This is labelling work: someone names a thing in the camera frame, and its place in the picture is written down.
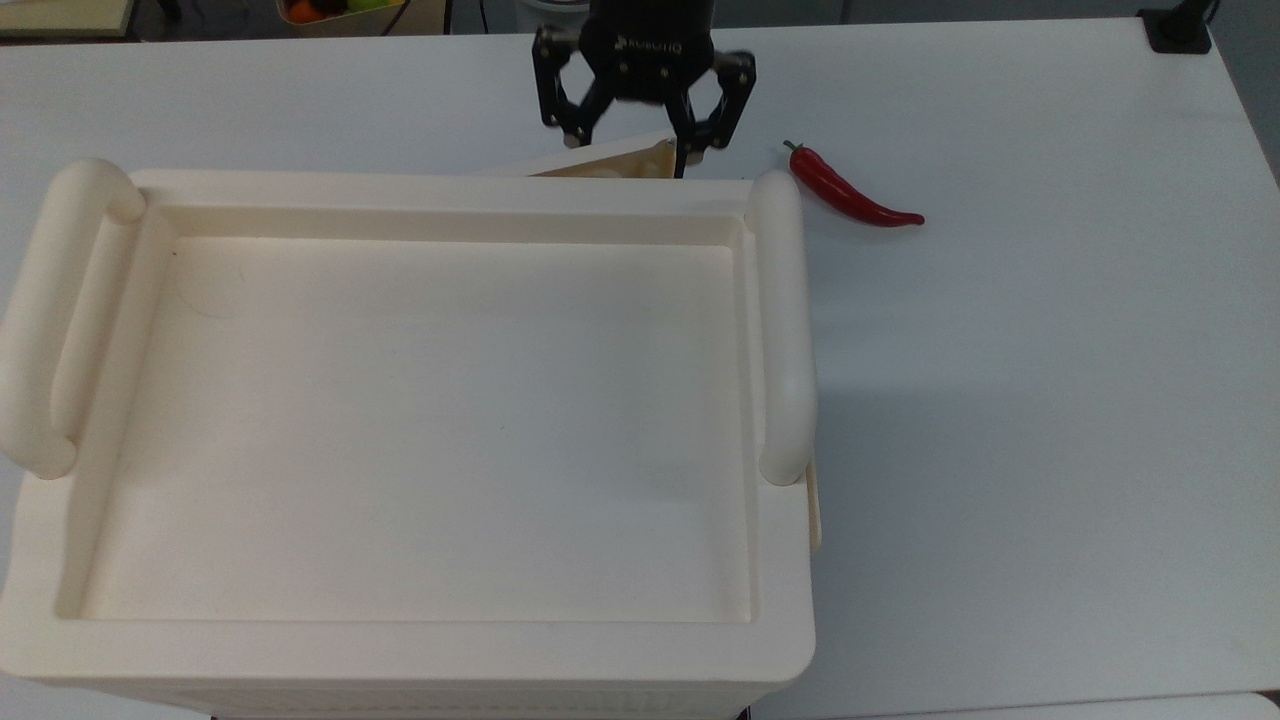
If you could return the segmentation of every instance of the black device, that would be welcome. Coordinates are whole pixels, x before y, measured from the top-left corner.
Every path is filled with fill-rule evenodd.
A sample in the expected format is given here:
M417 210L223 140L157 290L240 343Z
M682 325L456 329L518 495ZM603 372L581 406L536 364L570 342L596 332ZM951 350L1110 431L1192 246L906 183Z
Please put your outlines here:
M591 0L581 32L552 24L534 37L534 74L543 124L564 131L564 145L590 145L600 115L614 100L660 105L676 135L676 177L701 160L707 147L733 137L755 86L755 56L712 46L713 0ZM595 78L580 104L570 101L561 69L573 53ZM708 70L721 87L719 104L694 117L689 88Z
M1208 22L1221 0L1183 0L1171 10L1147 8L1138 10L1147 42L1156 53L1175 55L1206 55L1213 41L1208 37ZM1204 13L1210 19L1204 19Z

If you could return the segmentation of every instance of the black cable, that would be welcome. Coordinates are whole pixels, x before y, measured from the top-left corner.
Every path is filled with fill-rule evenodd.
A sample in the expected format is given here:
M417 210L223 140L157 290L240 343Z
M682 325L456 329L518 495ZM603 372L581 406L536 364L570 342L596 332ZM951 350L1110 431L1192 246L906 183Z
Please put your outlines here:
M404 0L403 3L401 3L401 9L396 10L396 17L393 17L392 22L387 23L387 27L383 29L381 33L379 33L380 37L387 37L387 33L389 33L392 28L396 27L396 23L399 22L399 17L403 15L404 10L408 9L410 3L412 3L412 0Z

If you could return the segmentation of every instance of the table surface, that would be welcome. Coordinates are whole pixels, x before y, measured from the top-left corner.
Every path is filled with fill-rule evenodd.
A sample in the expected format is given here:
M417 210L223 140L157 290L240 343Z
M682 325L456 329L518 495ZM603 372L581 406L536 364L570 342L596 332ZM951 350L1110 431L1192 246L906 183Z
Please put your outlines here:
M758 714L1280 687L1280 193L1216 51L1155 55L1132 19L716 40L760 79L691 177L782 167L791 138L929 220L805 197L818 653ZM77 156L452 174L558 151L529 41L0 49L0 296ZM663 124L616 106L596 137ZM0 557L19 479L0 465Z
M0 4L0 36L119 37L133 0L17 0Z

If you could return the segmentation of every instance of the tray handle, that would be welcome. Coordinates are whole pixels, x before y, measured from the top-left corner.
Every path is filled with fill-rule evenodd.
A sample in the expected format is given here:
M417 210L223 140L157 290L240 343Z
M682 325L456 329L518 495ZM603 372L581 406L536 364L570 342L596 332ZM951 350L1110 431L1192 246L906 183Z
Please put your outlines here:
M800 191L771 170L751 186L746 224L756 238L764 345L764 445L760 474L788 486L805 474L818 427L818 380L809 327Z
M54 374L102 215L125 225L145 211L142 193L106 160L72 163L45 193L0 332L0 450L41 478L76 464L76 445L52 425Z

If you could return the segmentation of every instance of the orange fruit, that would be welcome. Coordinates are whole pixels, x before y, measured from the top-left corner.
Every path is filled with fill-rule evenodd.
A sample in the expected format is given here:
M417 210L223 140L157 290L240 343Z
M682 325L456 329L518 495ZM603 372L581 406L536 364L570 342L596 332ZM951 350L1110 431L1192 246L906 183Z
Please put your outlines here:
M289 8L289 22L302 24L302 23L314 23L316 20L323 20L323 19L325 19L325 14L321 13L320 10L316 10L311 5L310 0L298 0L297 3L293 4L292 8Z

